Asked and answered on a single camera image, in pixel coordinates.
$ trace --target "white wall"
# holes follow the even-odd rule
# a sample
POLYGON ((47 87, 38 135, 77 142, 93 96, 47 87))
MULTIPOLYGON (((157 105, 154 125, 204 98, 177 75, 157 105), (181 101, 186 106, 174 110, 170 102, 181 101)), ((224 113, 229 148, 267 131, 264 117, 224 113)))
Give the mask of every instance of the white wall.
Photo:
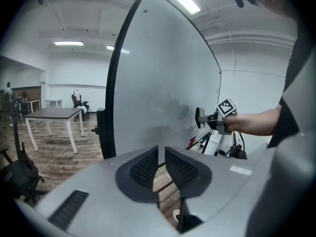
POLYGON ((6 88, 8 82, 11 88, 40 86, 41 70, 31 66, 5 59, 0 63, 0 90, 6 88))
MULTIPOLYGON (((223 70, 219 101, 231 98, 239 114, 260 113, 278 105, 290 49, 262 44, 213 45, 211 48, 223 70)), ((263 143, 269 143, 271 136, 243 134, 243 138, 246 152, 251 153, 263 143)), ((239 135, 237 140, 242 145, 239 135)))
POLYGON ((18 12, 1 39, 0 55, 46 70, 49 61, 48 43, 38 41, 38 38, 39 22, 54 26, 49 15, 48 8, 41 15, 36 12, 22 15, 18 12))
POLYGON ((47 99, 63 99, 64 108, 72 108, 74 90, 89 101, 89 111, 105 107, 106 82, 110 58, 101 55, 56 53, 51 56, 47 76, 47 99))

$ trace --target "black mesh vent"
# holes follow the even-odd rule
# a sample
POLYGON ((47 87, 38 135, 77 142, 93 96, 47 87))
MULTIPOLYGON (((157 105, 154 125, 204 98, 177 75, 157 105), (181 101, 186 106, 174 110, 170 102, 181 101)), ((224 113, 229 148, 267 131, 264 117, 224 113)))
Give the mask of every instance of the black mesh vent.
POLYGON ((132 166, 129 174, 136 183, 152 189, 157 168, 158 150, 132 166))
POLYGON ((133 201, 157 203, 158 195, 153 192, 153 185, 158 169, 158 146, 138 150, 138 153, 118 168, 115 181, 120 191, 133 201))
POLYGON ((88 195, 89 193, 82 191, 72 192, 48 219, 49 222, 62 230, 66 230, 88 195))
POLYGON ((200 196, 212 179, 211 170, 193 157, 194 154, 185 149, 165 148, 166 168, 181 198, 200 196))
POLYGON ((181 160, 174 154, 166 151, 166 162, 168 162, 168 173, 172 177, 178 189, 181 189, 198 177, 198 170, 187 162, 181 160))

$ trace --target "wooden floor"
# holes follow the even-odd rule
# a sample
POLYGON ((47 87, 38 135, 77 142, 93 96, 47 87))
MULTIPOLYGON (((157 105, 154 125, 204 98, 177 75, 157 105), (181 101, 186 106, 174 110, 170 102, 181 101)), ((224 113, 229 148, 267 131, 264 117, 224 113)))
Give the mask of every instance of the wooden floor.
MULTIPOLYGON (((19 120, 18 130, 20 143, 24 142, 26 153, 34 161, 39 171, 53 160, 61 151, 70 145, 65 122, 50 122, 52 136, 48 135, 44 122, 31 121, 31 128, 38 145, 39 150, 36 152, 31 142, 25 120, 19 120)), ((103 160, 99 137, 91 132, 91 129, 97 124, 96 115, 90 114, 90 118, 83 122, 85 136, 81 137, 80 125, 77 120, 71 121, 71 127, 76 141, 78 154, 74 154, 70 146, 56 160, 54 160, 40 175, 45 182, 39 182, 38 190, 51 191, 59 184, 76 174, 81 169, 103 160)), ((0 133, 0 146, 9 147, 7 151, 12 160, 17 159, 14 146, 13 128, 9 126, 7 120, 3 121, 5 129, 0 133)), ((8 163, 0 156, 0 168, 8 163)), ((161 167, 154 180, 153 191, 156 192, 171 181, 171 178, 165 167, 161 167)), ((176 227, 177 223, 172 217, 172 211, 180 208, 180 194, 174 184, 159 192, 159 208, 167 220, 176 227)))

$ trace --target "office chair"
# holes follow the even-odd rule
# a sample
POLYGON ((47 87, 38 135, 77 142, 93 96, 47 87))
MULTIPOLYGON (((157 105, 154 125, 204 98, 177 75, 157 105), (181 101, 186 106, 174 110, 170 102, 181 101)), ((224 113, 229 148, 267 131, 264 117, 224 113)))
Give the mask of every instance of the office chair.
MULTIPOLYGON (((73 100, 74 103, 74 108, 77 108, 78 106, 85 106, 87 108, 87 112, 84 114, 84 111, 81 110, 81 114, 82 114, 82 120, 84 120, 85 118, 89 118, 89 105, 87 105, 87 103, 89 103, 88 101, 84 101, 83 103, 81 102, 81 94, 80 94, 80 101, 77 101, 76 97, 75 97, 75 93, 73 93, 71 95, 71 99, 73 100)), ((79 119, 79 115, 75 116, 75 121, 79 119)))
POLYGON ((15 110, 15 103, 18 100, 20 100, 20 98, 12 101, 10 105, 10 114, 13 117, 14 140, 18 160, 12 161, 6 154, 8 148, 1 148, 0 153, 7 159, 9 165, 0 171, 0 177, 5 189, 13 198, 20 198, 23 195, 25 197, 24 202, 28 202, 31 199, 32 202, 36 204, 36 196, 46 194, 47 192, 36 190, 36 186, 39 181, 41 180, 44 182, 44 179, 39 175, 39 170, 34 165, 34 162, 26 154, 23 142, 22 150, 20 149, 17 126, 19 113, 15 110))

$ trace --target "white desk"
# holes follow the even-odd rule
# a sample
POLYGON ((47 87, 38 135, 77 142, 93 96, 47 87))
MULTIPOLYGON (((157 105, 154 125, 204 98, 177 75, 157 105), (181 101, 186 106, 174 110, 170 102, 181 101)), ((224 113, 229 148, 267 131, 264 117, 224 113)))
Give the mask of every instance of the white desk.
POLYGON ((70 142, 71 142, 71 145, 73 146, 74 153, 76 154, 78 151, 77 151, 77 148, 75 145, 73 133, 71 131, 70 120, 73 117, 75 117, 77 114, 79 114, 81 135, 84 136, 83 125, 82 125, 82 116, 81 116, 81 108, 44 108, 44 109, 41 109, 37 112, 27 114, 25 116, 26 126, 28 128, 29 135, 30 135, 30 138, 31 138, 31 141, 33 143, 35 150, 38 151, 39 149, 38 149, 38 146, 35 142, 29 121, 30 120, 45 121, 47 123, 49 136, 51 136, 51 131, 50 131, 50 127, 49 127, 48 122, 49 121, 63 121, 63 122, 66 122, 70 142))
POLYGON ((47 107, 62 107, 62 99, 47 99, 45 100, 47 107))
POLYGON ((30 113, 29 104, 31 105, 31 112, 33 112, 33 103, 38 102, 39 103, 39 109, 41 109, 40 99, 29 99, 27 101, 21 101, 19 104, 19 108, 21 111, 21 104, 27 104, 28 105, 28 112, 30 113))

